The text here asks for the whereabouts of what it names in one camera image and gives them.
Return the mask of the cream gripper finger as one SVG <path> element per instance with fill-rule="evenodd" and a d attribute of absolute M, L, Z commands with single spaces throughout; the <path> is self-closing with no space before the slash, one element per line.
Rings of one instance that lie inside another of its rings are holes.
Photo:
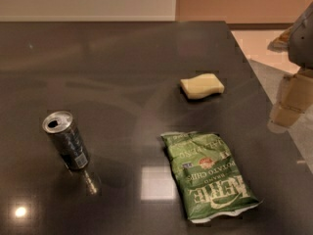
<path fill-rule="evenodd" d="M 300 69 L 295 74 L 285 74 L 270 113 L 268 128 L 274 133 L 284 133 L 312 105 L 313 70 Z"/>

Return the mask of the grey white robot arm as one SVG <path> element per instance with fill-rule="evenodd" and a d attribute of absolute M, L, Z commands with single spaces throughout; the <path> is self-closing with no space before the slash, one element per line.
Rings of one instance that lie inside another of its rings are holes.
<path fill-rule="evenodd" d="M 299 70 L 280 82 L 268 122 L 274 133 L 284 133 L 313 105 L 313 3 L 291 27 L 288 55 Z"/>

